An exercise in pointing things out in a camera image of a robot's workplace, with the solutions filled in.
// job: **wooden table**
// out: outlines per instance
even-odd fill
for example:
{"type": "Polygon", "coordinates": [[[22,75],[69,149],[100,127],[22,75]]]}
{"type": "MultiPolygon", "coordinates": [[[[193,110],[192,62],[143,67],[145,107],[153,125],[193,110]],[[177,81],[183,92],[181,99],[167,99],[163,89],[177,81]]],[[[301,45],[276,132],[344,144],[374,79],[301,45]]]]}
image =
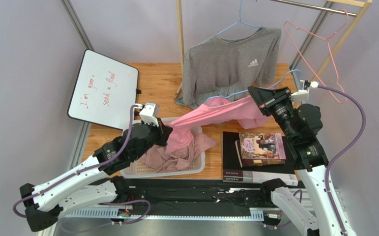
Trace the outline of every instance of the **wooden table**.
{"type": "MultiPolygon", "coordinates": [[[[142,93],[137,95],[137,102],[145,104],[153,102],[160,106],[158,117],[180,117],[192,109],[189,107],[176,105],[174,95],[181,82],[180,63],[130,63],[129,65],[137,68],[140,72],[138,88],[142,93]]],[[[278,64],[276,69],[275,81],[289,71],[287,64],[278,64]]],[[[292,92],[296,91],[291,74],[287,75],[277,88],[288,87],[292,92]]],[[[223,178],[222,157],[221,157],[221,134],[223,131],[229,132],[276,132],[282,133],[280,127],[273,118],[256,130],[243,129],[236,120],[225,122],[221,125],[202,126],[203,133],[207,134],[218,142],[218,145],[205,152],[205,168],[198,174],[171,176],[170,178],[223,178]]],[[[112,141],[113,138],[120,136],[121,131],[113,128],[93,124],[87,139],[85,152],[82,161],[92,155],[104,143],[112,141]]]]}

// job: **laundry basket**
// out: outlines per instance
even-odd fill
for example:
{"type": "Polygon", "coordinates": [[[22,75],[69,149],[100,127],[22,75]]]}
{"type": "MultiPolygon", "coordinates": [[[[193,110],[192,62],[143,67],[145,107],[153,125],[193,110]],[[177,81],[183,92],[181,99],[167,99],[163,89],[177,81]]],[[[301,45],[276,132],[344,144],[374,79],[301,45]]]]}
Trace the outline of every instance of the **laundry basket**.
{"type": "MultiPolygon", "coordinates": [[[[162,118],[165,125],[168,125],[171,121],[179,117],[162,118]]],[[[140,123],[141,120],[133,121],[133,124],[140,123]]],[[[124,129],[128,129],[129,123],[125,124],[124,129]]],[[[191,132],[194,136],[203,133],[201,126],[195,126],[191,128],[191,132]]],[[[139,160],[131,163],[130,167],[120,171],[124,178],[148,178],[148,177],[164,177],[164,176],[177,176],[195,174],[201,172],[205,168],[205,152],[202,152],[199,156],[195,157],[188,169],[184,171],[157,173],[156,169],[149,167],[139,160]]]]}

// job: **whiteboard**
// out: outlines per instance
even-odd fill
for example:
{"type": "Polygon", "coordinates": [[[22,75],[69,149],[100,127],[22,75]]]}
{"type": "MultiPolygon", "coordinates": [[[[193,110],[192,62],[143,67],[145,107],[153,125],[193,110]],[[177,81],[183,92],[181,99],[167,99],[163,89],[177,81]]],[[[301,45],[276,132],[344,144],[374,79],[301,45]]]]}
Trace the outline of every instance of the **whiteboard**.
{"type": "Polygon", "coordinates": [[[138,70],[86,50],[68,108],[68,116],[121,129],[137,99],[138,70]]]}

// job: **dusty pink cloth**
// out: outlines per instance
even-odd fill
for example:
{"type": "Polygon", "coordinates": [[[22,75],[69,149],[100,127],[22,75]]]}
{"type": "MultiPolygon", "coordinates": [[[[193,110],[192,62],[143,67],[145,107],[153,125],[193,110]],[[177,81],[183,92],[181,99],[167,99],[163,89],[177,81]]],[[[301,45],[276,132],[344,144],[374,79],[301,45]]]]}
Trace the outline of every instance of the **dusty pink cloth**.
{"type": "Polygon", "coordinates": [[[166,147],[154,145],[139,161],[155,168],[157,172],[183,171],[188,169],[194,158],[216,145],[217,142],[212,138],[199,134],[189,145],[170,154],[166,154],[166,147]]]}
{"type": "Polygon", "coordinates": [[[166,153],[188,146],[194,139],[191,133],[193,126],[222,123],[236,119],[244,129],[253,129],[264,125],[269,119],[269,117],[262,115],[250,96],[235,102],[230,102],[223,97],[213,98],[208,102],[220,106],[204,103],[199,108],[168,124],[173,128],[173,132],[169,136],[166,153]]]}

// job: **stack of books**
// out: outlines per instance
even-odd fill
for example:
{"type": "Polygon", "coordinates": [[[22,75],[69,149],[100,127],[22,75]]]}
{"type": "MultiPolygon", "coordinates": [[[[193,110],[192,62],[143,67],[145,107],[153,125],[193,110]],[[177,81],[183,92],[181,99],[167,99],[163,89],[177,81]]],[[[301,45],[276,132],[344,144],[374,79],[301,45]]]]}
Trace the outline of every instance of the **stack of books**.
{"type": "Polygon", "coordinates": [[[223,181],[262,183],[280,178],[298,186],[286,141],[278,133],[223,132],[223,181]]]}

